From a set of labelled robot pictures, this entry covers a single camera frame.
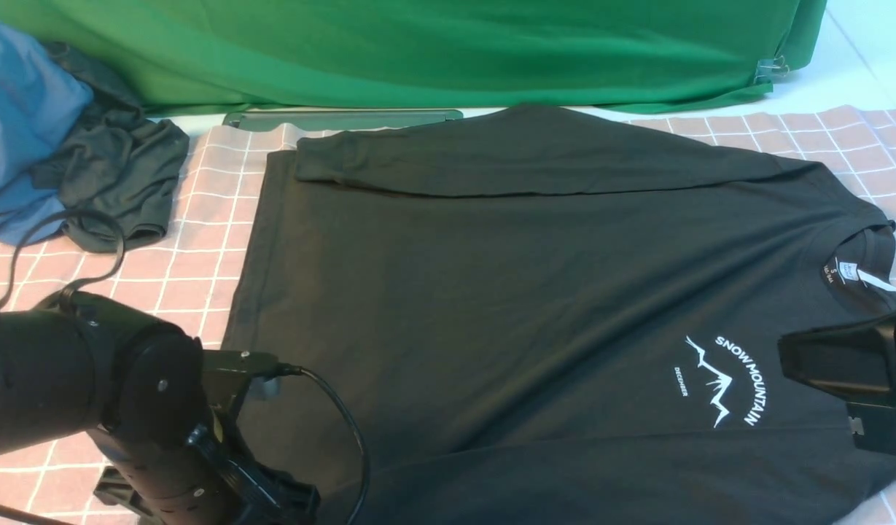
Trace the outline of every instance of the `blue cloth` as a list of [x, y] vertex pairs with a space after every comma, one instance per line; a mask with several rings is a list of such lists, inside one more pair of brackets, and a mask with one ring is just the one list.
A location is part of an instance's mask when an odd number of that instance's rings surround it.
[[[34, 188], [27, 169], [54, 153], [93, 97], [36, 39], [0, 23], [1, 241], [15, 245], [35, 222], [64, 209], [57, 190]], [[32, 241], [60, 226], [42, 228]]]

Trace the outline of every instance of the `printed logo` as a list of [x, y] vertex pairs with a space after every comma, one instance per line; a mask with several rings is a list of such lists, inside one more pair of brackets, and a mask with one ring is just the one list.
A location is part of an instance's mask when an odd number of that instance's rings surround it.
[[727, 376], [725, 373], [720, 372], [718, 369], [715, 369], [704, 359], [704, 356], [707, 355], [707, 351], [702, 349], [700, 346], [697, 346], [693, 341], [691, 341], [690, 337], [687, 337], [687, 343], [691, 346], [692, 349], [697, 350], [697, 367], [698, 368], [706, 368], [707, 370], [714, 373], [717, 376], [717, 380], [710, 381], [707, 383], [707, 386], [714, 385], [714, 396], [710, 400], [711, 405], [717, 409], [719, 414], [717, 414], [717, 421], [714, 423], [714, 428], [717, 428], [717, 425], [720, 424], [723, 419], [730, 415], [730, 410], [728, 410], [721, 401], [723, 400], [723, 395], [727, 393], [727, 389], [730, 388], [730, 385], [733, 384], [733, 378]]
[[[705, 383], [705, 386], [710, 386], [711, 388], [712, 396], [709, 405], [717, 410], [714, 428], [717, 428], [721, 422], [724, 422], [727, 416], [737, 412], [741, 414], [742, 422], [747, 423], [749, 426], [757, 425], [765, 413], [767, 401], [765, 379], [762, 376], [761, 369], [758, 368], [758, 363], [741, 346], [723, 336], [717, 336], [717, 339], [714, 339], [715, 345], [719, 346], [721, 352], [717, 352], [716, 349], [711, 349], [708, 352], [707, 349], [695, 343], [690, 336], [685, 336], [685, 342], [697, 354], [697, 368], [710, 373], [709, 380]], [[728, 355], [731, 355], [735, 362], [739, 362], [740, 366], [732, 365]], [[691, 385], [689, 381], [688, 385], [685, 385], [680, 366], [674, 367], [674, 373], [677, 377], [678, 385], [681, 386], [682, 395], [684, 397], [696, 395], [697, 389], [694, 388], [694, 385]], [[751, 396], [742, 399], [742, 395], [738, 394], [731, 400], [728, 399], [728, 392], [731, 389], [741, 388], [741, 386], [735, 386], [734, 388], [734, 383], [736, 382], [734, 378], [737, 378], [737, 376], [751, 380]]]

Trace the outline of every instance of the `dark gray cloth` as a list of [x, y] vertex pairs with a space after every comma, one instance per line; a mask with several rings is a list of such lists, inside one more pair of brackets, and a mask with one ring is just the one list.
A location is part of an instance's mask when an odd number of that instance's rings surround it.
[[[188, 136], [170, 120], [145, 119], [124, 80], [98, 60], [60, 42], [44, 43], [62, 69], [94, 90], [94, 102], [43, 163], [31, 169], [38, 188], [58, 188], [66, 209], [95, 209], [118, 220], [128, 249], [165, 236]], [[82, 249], [113, 252], [114, 236], [93, 219], [63, 230]]]
[[[830, 525], [896, 479], [779, 365], [784, 333], [896, 307], [825, 279], [887, 279], [895, 244], [822, 164], [541, 106], [298, 147], [223, 348], [337, 389], [373, 455], [359, 523]], [[317, 388], [241, 426], [343, 522], [360, 463]]]

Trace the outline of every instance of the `crumpled clothing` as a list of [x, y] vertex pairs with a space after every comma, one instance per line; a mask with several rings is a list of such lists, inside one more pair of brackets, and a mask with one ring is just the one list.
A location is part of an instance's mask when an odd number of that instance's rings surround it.
[[[15, 245], [27, 230], [64, 209], [55, 188], [37, 187], [28, 170], [48, 159], [92, 102], [90, 87], [50, 60], [33, 37], [0, 23], [0, 241]], [[37, 242], [54, 223], [31, 237]]]
[[[67, 139], [48, 160], [32, 167], [37, 188], [58, 191], [67, 209], [94, 209], [114, 217], [128, 249], [165, 236], [188, 136], [170, 120], [145, 119], [127, 83], [100, 61], [61, 42], [44, 43], [49, 56], [94, 90]], [[117, 239], [94, 219], [62, 226], [82, 249], [113, 252]]]

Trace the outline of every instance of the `black cable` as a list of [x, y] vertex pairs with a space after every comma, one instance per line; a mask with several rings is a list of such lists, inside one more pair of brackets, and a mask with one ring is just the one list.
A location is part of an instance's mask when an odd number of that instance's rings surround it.
[[0, 518], [13, 519], [13, 521], [27, 523], [28, 525], [70, 525], [65, 521], [58, 521], [53, 518], [42, 518], [41, 516], [3, 505], [0, 505]]
[[10, 296], [14, 293], [14, 281], [17, 278], [17, 261], [20, 258], [20, 250], [24, 249], [25, 246], [27, 246], [27, 243], [30, 242], [32, 236], [35, 236], [39, 232], [39, 230], [42, 229], [42, 227], [57, 222], [58, 220], [71, 219], [74, 217], [100, 220], [100, 222], [103, 222], [105, 225], [110, 227], [111, 231], [114, 232], [114, 236], [117, 237], [117, 258], [114, 259], [114, 266], [112, 266], [111, 270], [109, 270], [103, 276], [97, 276], [97, 278], [75, 279], [74, 281], [65, 285], [65, 287], [61, 290], [61, 298], [67, 300], [68, 296], [71, 296], [71, 294], [75, 292], [75, 290], [78, 290], [83, 286], [91, 283], [101, 282], [102, 280], [110, 278], [110, 276], [113, 276], [115, 273], [117, 273], [117, 270], [119, 270], [120, 266], [124, 263], [125, 251], [124, 230], [120, 227], [120, 224], [117, 223], [117, 220], [112, 218], [107, 213], [103, 213], [93, 209], [67, 209], [65, 211], [54, 213], [47, 218], [40, 220], [40, 222], [34, 224], [32, 228], [27, 230], [27, 233], [24, 233], [24, 235], [20, 237], [20, 242], [18, 242], [17, 246], [14, 248], [14, 256], [10, 260], [10, 273], [7, 277], [7, 291], [4, 292], [4, 296], [0, 298], [0, 309], [7, 306], [7, 302], [10, 301]]
[[280, 376], [305, 376], [320, 386], [322, 391], [324, 391], [324, 393], [331, 398], [331, 401], [334, 402], [335, 406], [337, 406], [338, 412], [340, 412], [341, 416], [344, 416], [344, 421], [347, 421], [347, 426], [350, 427], [351, 432], [354, 433], [354, 439], [357, 440], [357, 448], [360, 449], [360, 493], [357, 495], [357, 501], [354, 502], [354, 507], [351, 508], [351, 514], [347, 518], [347, 525], [352, 525], [354, 519], [357, 519], [357, 515], [360, 514], [360, 509], [363, 508], [364, 499], [367, 499], [367, 492], [370, 489], [370, 453], [367, 450], [367, 444], [364, 442], [364, 435], [360, 432], [357, 422], [354, 421], [354, 416], [351, 415], [351, 411], [344, 405], [344, 401], [341, 401], [338, 393], [334, 392], [331, 385], [322, 379], [321, 376], [318, 376], [317, 373], [312, 372], [303, 366], [280, 365], [280, 369]]

